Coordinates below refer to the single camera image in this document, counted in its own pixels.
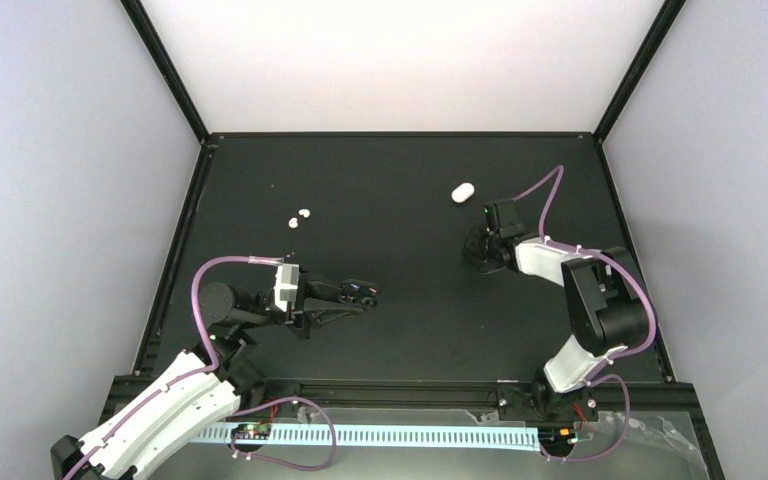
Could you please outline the black earbud charging case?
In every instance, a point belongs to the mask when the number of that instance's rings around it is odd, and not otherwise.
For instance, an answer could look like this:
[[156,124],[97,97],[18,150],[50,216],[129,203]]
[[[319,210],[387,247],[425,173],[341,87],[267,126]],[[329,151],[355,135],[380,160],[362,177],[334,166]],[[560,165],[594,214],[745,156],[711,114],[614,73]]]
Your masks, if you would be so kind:
[[372,308],[378,304],[380,289],[373,283],[346,279],[340,285],[339,300],[348,305]]

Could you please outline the white earbud charging case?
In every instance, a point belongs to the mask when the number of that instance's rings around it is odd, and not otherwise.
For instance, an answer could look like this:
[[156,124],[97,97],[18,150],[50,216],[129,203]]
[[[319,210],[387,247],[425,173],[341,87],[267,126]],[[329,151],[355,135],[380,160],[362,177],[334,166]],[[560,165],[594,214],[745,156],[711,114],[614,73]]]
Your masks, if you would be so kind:
[[469,200],[474,194],[475,186],[470,182],[464,182],[452,190],[451,199],[456,204],[462,204]]

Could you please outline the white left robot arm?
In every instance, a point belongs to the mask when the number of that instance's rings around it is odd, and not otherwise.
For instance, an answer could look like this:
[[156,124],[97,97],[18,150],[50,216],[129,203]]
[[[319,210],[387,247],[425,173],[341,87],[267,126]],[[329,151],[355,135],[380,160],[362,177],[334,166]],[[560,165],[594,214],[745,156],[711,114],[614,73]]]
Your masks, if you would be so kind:
[[193,284],[191,293],[199,343],[95,429],[58,440],[50,450],[55,478],[146,479],[209,427],[262,411],[266,419],[234,428],[227,442],[239,454],[241,440],[267,439],[281,407],[301,400],[268,397],[264,375],[247,357],[255,345],[250,330],[286,327],[307,339],[314,328],[376,307],[380,290],[283,264],[274,286],[254,295],[221,282]]

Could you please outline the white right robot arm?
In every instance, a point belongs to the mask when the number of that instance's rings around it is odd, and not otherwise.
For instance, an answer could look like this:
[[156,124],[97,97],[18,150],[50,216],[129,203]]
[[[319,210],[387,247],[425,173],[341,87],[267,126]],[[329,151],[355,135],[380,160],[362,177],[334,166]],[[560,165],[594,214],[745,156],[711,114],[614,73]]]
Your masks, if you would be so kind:
[[629,251],[588,250],[528,232],[512,199],[484,205],[464,254],[481,273],[508,269],[538,277],[564,291],[571,334],[535,374],[532,410],[555,420],[571,409],[580,390],[615,360],[647,349],[657,318]]

